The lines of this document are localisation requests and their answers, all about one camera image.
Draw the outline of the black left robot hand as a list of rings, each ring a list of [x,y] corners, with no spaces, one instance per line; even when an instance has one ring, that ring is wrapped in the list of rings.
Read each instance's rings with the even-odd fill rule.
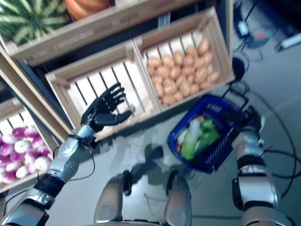
[[[81,125],[87,125],[94,132],[99,132],[105,126],[115,126],[127,120],[132,115],[132,110],[114,113],[117,106],[125,101],[124,90],[121,83],[117,82],[103,92],[83,113]]]

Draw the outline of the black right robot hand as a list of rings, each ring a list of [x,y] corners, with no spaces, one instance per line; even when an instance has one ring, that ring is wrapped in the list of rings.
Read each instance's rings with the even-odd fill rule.
[[[255,129],[261,128],[261,116],[251,105],[243,111],[240,108],[225,110],[222,113],[222,119],[233,122],[232,127],[235,129],[242,129],[248,126]]]

